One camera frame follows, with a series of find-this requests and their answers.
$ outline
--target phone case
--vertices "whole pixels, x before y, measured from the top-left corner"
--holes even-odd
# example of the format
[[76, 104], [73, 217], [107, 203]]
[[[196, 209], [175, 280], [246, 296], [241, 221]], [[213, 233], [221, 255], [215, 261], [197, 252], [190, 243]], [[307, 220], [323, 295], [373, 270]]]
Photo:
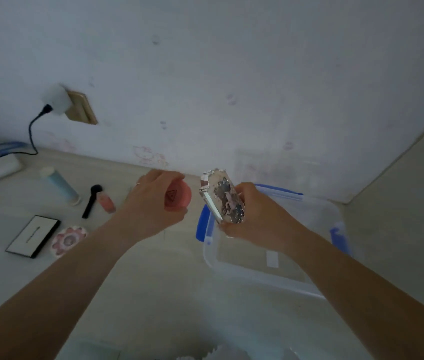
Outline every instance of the phone case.
[[200, 195], [218, 223], [244, 221], [245, 207], [225, 170], [214, 169], [200, 178]]

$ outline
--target wall socket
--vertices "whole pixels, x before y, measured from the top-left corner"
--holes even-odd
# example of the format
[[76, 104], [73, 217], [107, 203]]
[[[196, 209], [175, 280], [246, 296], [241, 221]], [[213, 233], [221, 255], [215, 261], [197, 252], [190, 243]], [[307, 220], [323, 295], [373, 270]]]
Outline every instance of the wall socket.
[[85, 124], [97, 125], [97, 118], [87, 100], [87, 96], [74, 91], [67, 91], [67, 94], [72, 101], [72, 107], [65, 112], [68, 119]]

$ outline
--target forearm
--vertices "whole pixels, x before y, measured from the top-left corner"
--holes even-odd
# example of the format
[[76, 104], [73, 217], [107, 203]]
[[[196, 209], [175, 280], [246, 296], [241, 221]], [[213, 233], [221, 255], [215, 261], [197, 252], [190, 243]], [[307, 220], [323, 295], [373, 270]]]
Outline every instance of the forearm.
[[307, 273], [375, 358], [424, 358], [424, 305], [319, 235], [304, 227], [296, 232], [292, 239], [284, 236], [284, 253]]
[[101, 228], [4, 303], [0, 359], [54, 359], [130, 246]]

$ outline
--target pink flower compact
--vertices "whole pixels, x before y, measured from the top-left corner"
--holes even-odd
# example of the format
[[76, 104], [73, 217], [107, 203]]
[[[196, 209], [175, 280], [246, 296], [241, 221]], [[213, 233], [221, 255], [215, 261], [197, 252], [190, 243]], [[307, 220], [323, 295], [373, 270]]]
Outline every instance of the pink flower compact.
[[60, 258], [86, 237], [87, 231], [83, 227], [67, 227], [53, 238], [50, 251], [56, 258]]

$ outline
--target clear plastic container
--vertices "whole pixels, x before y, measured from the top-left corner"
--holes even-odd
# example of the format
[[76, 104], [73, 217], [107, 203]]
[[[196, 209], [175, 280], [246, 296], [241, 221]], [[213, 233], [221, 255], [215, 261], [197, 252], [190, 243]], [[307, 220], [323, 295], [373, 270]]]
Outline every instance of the clear plastic container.
[[[283, 188], [256, 186], [305, 227], [351, 255], [346, 226], [335, 205]], [[214, 215], [207, 206], [200, 216], [196, 238], [204, 243], [205, 262], [220, 274], [324, 298], [305, 272], [286, 255], [226, 236], [218, 229]]]

